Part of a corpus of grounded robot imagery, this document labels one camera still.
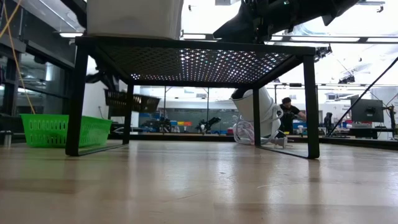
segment perforated metal tabletop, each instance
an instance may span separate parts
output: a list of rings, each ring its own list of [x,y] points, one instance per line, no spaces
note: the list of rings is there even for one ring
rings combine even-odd
[[[311,47],[124,37],[79,37],[76,44],[135,85],[252,88],[315,55]]]

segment desk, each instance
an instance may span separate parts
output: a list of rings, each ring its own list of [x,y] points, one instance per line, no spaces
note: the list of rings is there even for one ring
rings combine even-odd
[[[187,40],[88,37],[77,46],[65,153],[80,156],[81,112],[88,56],[128,84],[123,144],[129,144],[134,85],[243,88],[253,90],[255,145],[261,149],[259,89],[303,64],[308,117],[308,155],[319,157],[318,101],[315,85],[314,47],[235,44]]]
[[[349,135],[355,136],[356,138],[372,138],[377,139],[378,133],[391,132],[394,133],[394,129],[389,128],[351,128],[349,129]]]
[[[302,128],[302,131],[303,131],[303,135],[307,135],[307,128]],[[322,135],[327,135],[326,128],[319,127],[318,128],[318,134],[320,134],[320,132],[323,133]]]

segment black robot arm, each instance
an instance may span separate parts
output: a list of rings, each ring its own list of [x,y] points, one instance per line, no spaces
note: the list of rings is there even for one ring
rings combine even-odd
[[[241,0],[238,15],[214,32],[223,42],[263,43],[272,34],[322,16],[324,24],[359,0]]]

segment computer monitor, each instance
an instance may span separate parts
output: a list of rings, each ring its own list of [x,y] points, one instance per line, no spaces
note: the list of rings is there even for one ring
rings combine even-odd
[[[351,105],[358,98],[351,98]],[[384,122],[383,102],[381,100],[359,100],[351,110],[355,122]]]

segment person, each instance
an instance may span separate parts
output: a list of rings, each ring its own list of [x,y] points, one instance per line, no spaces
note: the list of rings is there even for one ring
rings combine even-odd
[[[280,119],[280,130],[282,132],[293,133],[293,120],[296,116],[299,116],[303,121],[307,121],[306,115],[297,107],[292,106],[292,100],[289,97],[284,98],[279,106],[284,112],[283,117]]]
[[[333,129],[333,124],[331,122],[331,117],[333,116],[332,113],[327,112],[326,117],[323,120],[323,124],[325,125],[326,128],[326,134],[328,134],[332,129]]]

